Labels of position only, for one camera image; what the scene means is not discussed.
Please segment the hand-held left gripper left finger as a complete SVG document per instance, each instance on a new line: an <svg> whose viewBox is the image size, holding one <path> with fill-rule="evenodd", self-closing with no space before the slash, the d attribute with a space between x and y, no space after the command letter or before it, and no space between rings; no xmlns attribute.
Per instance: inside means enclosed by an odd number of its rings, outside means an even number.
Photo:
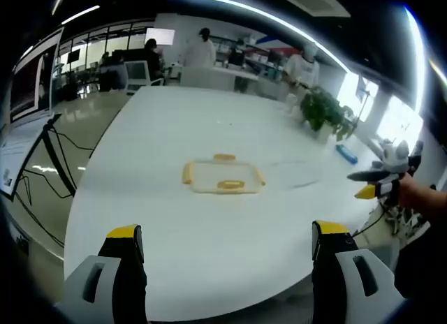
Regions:
<svg viewBox="0 0 447 324"><path fill-rule="evenodd" d="M68 276L57 308L70 323L147 323L146 286L141 226L123 226Z"/></svg>

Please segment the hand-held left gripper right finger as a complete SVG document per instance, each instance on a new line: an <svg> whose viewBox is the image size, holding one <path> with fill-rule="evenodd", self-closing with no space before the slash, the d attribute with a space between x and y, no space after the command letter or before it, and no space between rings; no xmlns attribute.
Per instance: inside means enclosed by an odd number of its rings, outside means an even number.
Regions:
<svg viewBox="0 0 447 324"><path fill-rule="evenodd" d="M342 224L312 222L313 323L386 323L404 304L393 271Z"/></svg>

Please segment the person's right hand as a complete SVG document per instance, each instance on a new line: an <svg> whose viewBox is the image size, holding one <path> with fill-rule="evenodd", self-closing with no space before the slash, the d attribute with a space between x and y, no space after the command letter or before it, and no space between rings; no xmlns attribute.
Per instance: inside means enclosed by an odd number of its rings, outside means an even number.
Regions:
<svg viewBox="0 0 447 324"><path fill-rule="evenodd" d="M446 221L446 193L419 185L406 173L400 180L398 202L419 212L430 223Z"/></svg>

